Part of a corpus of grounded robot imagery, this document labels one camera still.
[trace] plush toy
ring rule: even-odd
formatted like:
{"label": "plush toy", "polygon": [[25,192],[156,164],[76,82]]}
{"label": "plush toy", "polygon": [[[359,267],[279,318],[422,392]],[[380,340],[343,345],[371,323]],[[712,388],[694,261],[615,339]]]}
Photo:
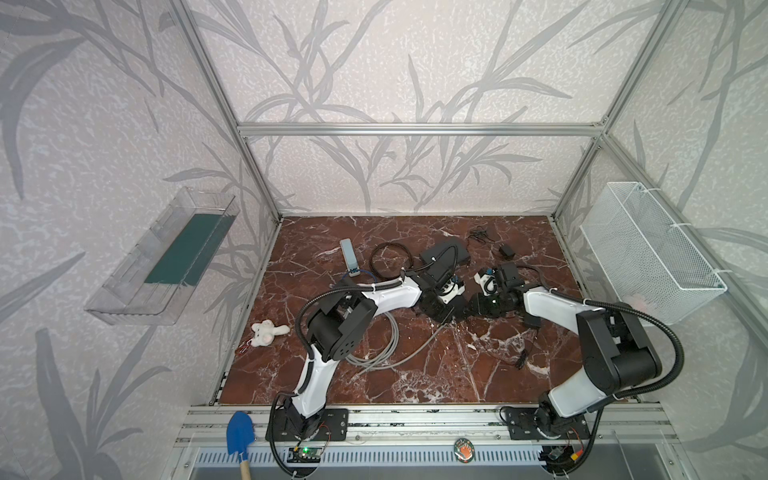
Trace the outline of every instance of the plush toy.
{"label": "plush toy", "polygon": [[275,326],[272,320],[254,323],[250,329],[253,330],[253,338],[249,341],[251,346],[268,346],[276,336],[285,335],[290,331],[288,325]]}

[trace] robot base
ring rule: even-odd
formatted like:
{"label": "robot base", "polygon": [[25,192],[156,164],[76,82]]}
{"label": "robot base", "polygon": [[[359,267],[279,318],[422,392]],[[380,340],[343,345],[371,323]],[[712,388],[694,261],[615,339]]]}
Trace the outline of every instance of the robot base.
{"label": "robot base", "polygon": [[[510,440],[568,440],[567,433],[560,435],[553,432],[542,433],[536,426],[535,415],[537,410],[538,408],[536,407],[507,407],[505,409],[505,419],[509,422],[507,429],[509,430]],[[577,415],[567,419],[567,421],[566,431],[568,429],[575,430],[582,442],[586,442],[589,439],[589,427],[583,415]],[[573,435],[571,440],[576,441],[575,437],[576,435]]]}
{"label": "robot base", "polygon": [[[328,430],[330,430],[331,442],[343,442],[346,440],[347,421],[349,420],[349,410],[347,409],[325,409],[320,415],[320,421],[318,425],[323,423],[328,426],[318,429],[317,432],[310,440],[326,441],[328,439]],[[293,428],[288,422],[288,416],[285,409],[275,411],[275,421],[272,424],[272,428],[267,429],[266,439],[270,440],[275,432],[275,442],[295,442],[298,440],[295,433],[292,433]]]}

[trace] leaf pattern wallpaper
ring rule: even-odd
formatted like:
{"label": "leaf pattern wallpaper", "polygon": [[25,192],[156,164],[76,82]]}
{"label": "leaf pattern wallpaper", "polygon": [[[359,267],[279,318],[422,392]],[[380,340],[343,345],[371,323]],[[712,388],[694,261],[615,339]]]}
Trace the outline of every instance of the leaf pattern wallpaper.
{"label": "leaf pattern wallpaper", "polygon": [[[241,122],[599,121],[661,5],[189,3]],[[249,142],[286,213],[546,214],[588,139]]]}
{"label": "leaf pattern wallpaper", "polygon": [[[268,257],[266,202],[169,11],[0,2],[0,478],[156,478]],[[178,323],[87,314],[182,186],[240,215]]]}
{"label": "leaf pattern wallpaper", "polygon": [[[689,2],[611,132],[764,307],[766,31],[765,0]],[[610,296],[610,285],[584,246],[578,225],[594,202],[588,198],[599,195],[605,181],[625,180],[611,163],[609,155],[598,156],[577,200],[559,220],[597,297]],[[595,182],[597,177],[604,180]],[[661,352],[669,364],[671,351],[651,332],[653,340],[663,343]],[[673,386],[654,392],[652,399],[664,404],[698,475],[764,477],[765,349],[721,299],[678,323],[676,332],[686,346],[686,368]]]}

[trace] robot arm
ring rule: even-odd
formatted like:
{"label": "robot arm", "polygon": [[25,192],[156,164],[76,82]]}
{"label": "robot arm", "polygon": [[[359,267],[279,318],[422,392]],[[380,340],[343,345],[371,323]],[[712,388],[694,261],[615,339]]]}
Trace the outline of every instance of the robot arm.
{"label": "robot arm", "polygon": [[543,401],[549,413],[568,418],[592,412],[619,390],[661,374],[661,361],[634,315],[608,312],[536,287],[523,293],[525,312],[579,335],[584,366]]}
{"label": "robot arm", "polygon": [[[528,316],[547,319],[580,337],[584,366],[542,396],[541,414],[537,418],[540,432],[560,435],[569,418],[594,411],[612,401],[612,395],[619,390],[661,374],[661,362],[636,316],[586,306],[541,286],[526,287],[516,280],[514,264],[502,264],[489,272],[488,275],[494,275],[496,286],[486,289],[488,281],[483,279],[485,298],[473,296],[468,305],[470,313],[487,314],[484,310],[492,309],[498,315],[499,311],[503,314],[524,306]],[[307,322],[314,360],[305,361],[296,395],[285,405],[294,436],[307,439],[318,429],[333,373],[339,362],[359,345],[374,316],[419,303],[439,323],[452,319],[456,302],[463,300],[463,284],[452,275],[442,274],[440,281],[445,283],[435,284],[423,274],[407,273],[396,280],[401,282],[397,287],[340,292],[319,303]],[[349,279],[346,284],[355,285]]]}

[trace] metal mounting plate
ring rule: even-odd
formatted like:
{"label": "metal mounting plate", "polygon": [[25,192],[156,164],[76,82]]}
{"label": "metal mounting plate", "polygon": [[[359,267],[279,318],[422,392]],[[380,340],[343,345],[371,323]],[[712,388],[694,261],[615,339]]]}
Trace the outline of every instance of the metal mounting plate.
{"label": "metal mounting plate", "polygon": [[[330,431],[331,442],[343,442],[346,440],[347,424],[349,423],[349,410],[347,409],[326,409],[320,416],[320,425],[325,424],[328,429],[321,428],[315,435],[307,440],[326,441]],[[275,422],[271,430],[267,430],[266,439],[269,440],[271,433],[276,433],[275,442],[292,442],[294,438],[288,433],[288,418],[285,410],[275,411]]]}
{"label": "metal mounting plate", "polygon": [[[543,436],[533,426],[533,415],[536,412],[536,408],[513,408],[508,410],[506,414],[507,420],[511,425],[507,426],[509,430],[510,440],[551,440]],[[589,439],[589,428],[587,421],[583,415],[575,417],[573,429],[578,434],[578,437],[582,442],[586,442]],[[563,435],[561,439],[567,439],[567,435]]]}

